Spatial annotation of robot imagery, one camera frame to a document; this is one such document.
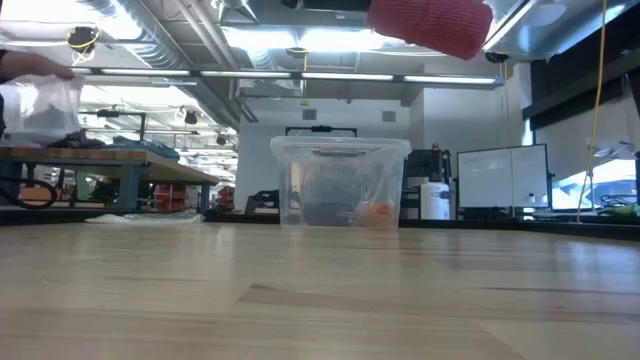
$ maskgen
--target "wooden table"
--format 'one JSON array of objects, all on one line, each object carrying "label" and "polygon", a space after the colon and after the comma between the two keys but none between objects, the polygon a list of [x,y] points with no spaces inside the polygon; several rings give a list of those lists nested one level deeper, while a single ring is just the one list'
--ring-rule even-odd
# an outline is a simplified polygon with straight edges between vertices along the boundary
[{"label": "wooden table", "polygon": [[209,208],[209,186],[216,176],[178,164],[148,151],[0,148],[0,162],[61,167],[120,179],[118,205],[135,209],[140,180],[154,183],[201,185],[201,209]]},{"label": "wooden table", "polygon": [[3,227],[0,358],[637,360],[640,243],[513,231]]}]

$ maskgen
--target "white monitor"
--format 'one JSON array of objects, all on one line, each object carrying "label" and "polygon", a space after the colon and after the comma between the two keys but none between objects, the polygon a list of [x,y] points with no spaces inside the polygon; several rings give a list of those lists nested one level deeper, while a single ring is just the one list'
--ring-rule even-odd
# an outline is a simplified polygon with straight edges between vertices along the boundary
[{"label": "white monitor", "polygon": [[459,207],[549,207],[547,146],[458,153]]}]

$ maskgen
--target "workbench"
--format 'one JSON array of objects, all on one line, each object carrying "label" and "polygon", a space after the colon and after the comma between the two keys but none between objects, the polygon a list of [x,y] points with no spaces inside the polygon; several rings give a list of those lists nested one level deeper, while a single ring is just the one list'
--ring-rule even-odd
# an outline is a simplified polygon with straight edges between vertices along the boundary
[{"label": "workbench", "polygon": [[183,184],[202,186],[200,209],[209,209],[209,187],[220,179],[178,164],[148,151],[0,148],[0,167],[36,164],[61,167],[90,174],[120,179],[118,207],[135,209],[138,183]]}]

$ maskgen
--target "red knit fabric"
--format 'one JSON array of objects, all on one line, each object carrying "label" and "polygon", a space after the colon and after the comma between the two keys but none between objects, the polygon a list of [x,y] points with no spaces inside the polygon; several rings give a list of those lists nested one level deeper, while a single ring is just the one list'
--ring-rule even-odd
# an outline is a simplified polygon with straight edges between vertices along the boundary
[{"label": "red knit fabric", "polygon": [[493,12],[477,0],[373,0],[377,33],[469,60],[484,44]]}]

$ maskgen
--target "plastic bin lid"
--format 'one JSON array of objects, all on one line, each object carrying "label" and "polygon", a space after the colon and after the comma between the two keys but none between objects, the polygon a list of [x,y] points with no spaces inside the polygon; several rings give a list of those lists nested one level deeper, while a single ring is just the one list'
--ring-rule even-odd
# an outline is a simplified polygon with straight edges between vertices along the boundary
[{"label": "plastic bin lid", "polygon": [[403,156],[411,152],[411,143],[400,139],[362,139],[347,137],[278,136],[271,139],[271,150],[284,151],[286,148],[354,148],[354,149],[397,149]]}]

